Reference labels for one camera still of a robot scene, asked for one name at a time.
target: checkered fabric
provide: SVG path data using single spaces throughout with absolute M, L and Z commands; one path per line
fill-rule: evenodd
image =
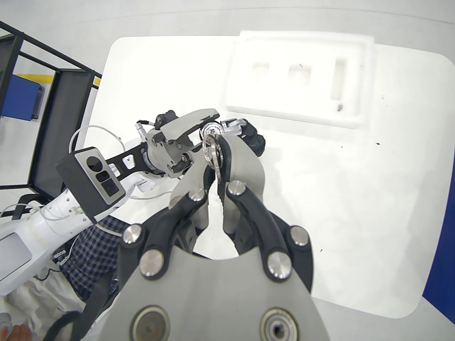
M 101 220 L 99 225 L 120 234 L 129 226 L 112 216 Z M 92 225 L 81 232 L 77 240 L 73 238 L 55 251 L 52 260 L 57 265 L 61 264 L 61 271 L 81 300 L 87 301 L 93 286 L 101 276 L 117 268 L 117 247 L 120 238 Z M 116 273 L 112 279 L 110 293 L 115 291 L 117 284 Z

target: robotic hand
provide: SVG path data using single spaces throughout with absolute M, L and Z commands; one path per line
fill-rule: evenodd
M 309 294 L 309 235 L 262 202 L 265 175 L 257 157 L 265 140 L 246 120 L 217 123 L 218 117 L 215 109 L 180 118 L 169 111 L 149 132 L 136 124 L 142 142 L 107 161 L 93 147 L 65 157 L 57 171 L 68 189 L 29 218 L 0 228 L 0 249 L 9 248 L 15 258 L 0 272 L 0 296 L 39 271 L 58 246 L 121 206 L 135 186 L 184 174 L 167 208 L 124 231 L 120 293 L 85 339 L 328 340 Z M 202 142 L 194 145 L 189 135 L 197 130 Z M 208 226 L 215 180 L 223 229 L 239 252 L 230 260 L 193 253 Z M 106 275 L 107 284 L 111 279 Z M 104 303 L 104 294 L 93 291 L 93 301 L 98 296 Z M 90 318 L 85 312 L 81 320 Z M 72 339 L 84 337 L 92 323 Z
M 0 226 L 0 298 L 38 273 L 59 246 L 123 205 L 136 186 L 150 190 L 185 173 L 202 147 L 193 145 L 188 137 L 192 132 L 212 123 L 227 133 L 242 134 L 250 146 L 263 151 L 263 138 L 249 123 L 218 124 L 218 117 L 215 109 L 180 118 L 169 111 L 158 115 L 148 133 L 136 124 L 142 143 L 108 161 L 93 147 L 65 157 L 57 171 L 68 188 L 29 217 Z
M 120 293 L 87 340 L 328 340 L 310 297 L 309 235 L 264 206 L 259 155 L 245 134 L 229 134 L 239 125 L 203 126 L 202 148 L 191 151 L 169 206 L 124 231 Z M 193 253 L 208 226 L 213 182 L 239 252 L 230 260 Z

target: white table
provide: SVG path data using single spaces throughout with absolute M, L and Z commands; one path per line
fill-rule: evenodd
M 226 112 L 223 92 L 236 37 L 137 37 L 109 52 L 91 124 L 123 141 L 134 123 L 173 109 Z M 455 137 L 455 67 L 441 55 L 376 45 L 370 124 L 358 130 L 245 115 L 267 140 L 264 202 L 304 226 L 315 258 L 313 296 L 388 317 L 411 313 L 421 298 L 445 212 Z M 279 97 L 279 93 L 268 97 Z M 88 131 L 85 146 L 105 157 L 120 146 Z M 172 188 L 169 180 L 146 195 Z M 142 222 L 169 195 L 129 200 L 114 216 Z M 196 250 L 236 255 L 210 194 L 210 226 Z

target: silver metal bolt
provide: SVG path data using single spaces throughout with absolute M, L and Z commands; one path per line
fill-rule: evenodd
M 132 323 L 132 341 L 166 341 L 170 331 L 169 315 L 159 306 L 143 309 Z
M 286 279 L 292 272 L 291 258 L 281 251 L 272 252 L 267 258 L 267 268 L 275 277 Z
M 169 202 L 169 209 L 172 209 L 173 206 L 175 206 L 181 198 L 183 198 L 181 195 L 177 195 L 176 197 L 172 198 Z
M 305 246 L 308 244 L 308 232 L 301 226 L 293 226 L 291 228 L 291 238 L 297 246 Z
M 143 277 L 153 277 L 164 265 L 164 255 L 159 250 L 147 250 L 141 256 L 141 260 L 139 261 L 139 269 Z
M 299 329 L 292 315 L 282 308 L 267 311 L 260 324 L 262 341 L 296 341 Z
M 189 195 L 192 201 L 201 201 L 204 199 L 205 190 L 203 188 L 196 187 L 190 190 Z
M 235 195 L 235 196 L 242 195 L 246 189 L 247 188 L 246 188 L 245 184 L 239 180 L 231 181 L 231 182 L 229 182 L 229 185 L 227 186 L 227 190 L 232 195 Z
M 142 228 L 138 224 L 128 226 L 123 232 L 123 242 L 128 245 L 135 243 L 141 236 Z

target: foam packaging insert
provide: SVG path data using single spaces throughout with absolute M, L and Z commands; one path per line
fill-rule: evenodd
M 356 129 L 368 121 L 374 38 L 310 31 L 242 31 L 226 107 Z

